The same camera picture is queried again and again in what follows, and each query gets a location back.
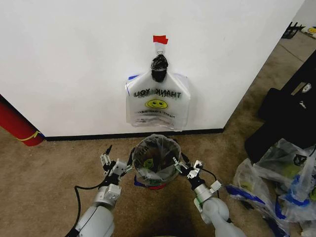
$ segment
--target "pile of plastic bags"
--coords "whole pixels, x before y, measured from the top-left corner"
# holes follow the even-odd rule
[[[284,139],[259,162],[244,160],[237,168],[231,197],[246,201],[261,212],[276,237],[289,236],[289,223],[302,227],[303,237],[316,236],[316,146],[305,150]],[[275,192],[264,182],[270,180]]]

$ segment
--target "red object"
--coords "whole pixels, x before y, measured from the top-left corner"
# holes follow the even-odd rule
[[[168,43],[168,39],[166,39],[166,36],[153,36],[153,38],[154,38],[154,42],[163,43],[163,44]]]
[[[0,125],[27,146],[35,146],[44,138],[21,114],[0,95]]]
[[[159,186],[152,186],[152,187],[148,187],[150,190],[159,190],[159,189],[163,189],[164,187],[166,187],[167,184],[162,184]]]

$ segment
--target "black baseboard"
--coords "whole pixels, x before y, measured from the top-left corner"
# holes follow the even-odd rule
[[[95,140],[95,139],[112,139],[112,138],[128,138],[128,137],[147,137],[151,134],[162,134],[165,136],[174,135],[190,135],[190,134],[209,134],[221,133],[223,128],[215,129],[200,129],[200,130],[186,130],[182,132],[140,132],[140,133],[118,133],[118,134],[103,134],[103,135],[84,135],[84,136],[60,136],[60,137],[45,137],[47,141],[74,141],[74,140]]]

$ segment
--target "red tape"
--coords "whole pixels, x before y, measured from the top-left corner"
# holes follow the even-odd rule
[[[163,43],[163,44],[167,44],[168,43],[168,39],[166,39],[166,36],[153,36],[154,42],[157,43]]]

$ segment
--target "trash can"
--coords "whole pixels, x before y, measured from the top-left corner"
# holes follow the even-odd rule
[[[179,174],[174,157],[182,160],[181,148],[174,140],[158,134],[145,138],[132,154],[136,181],[146,187],[165,186]]]

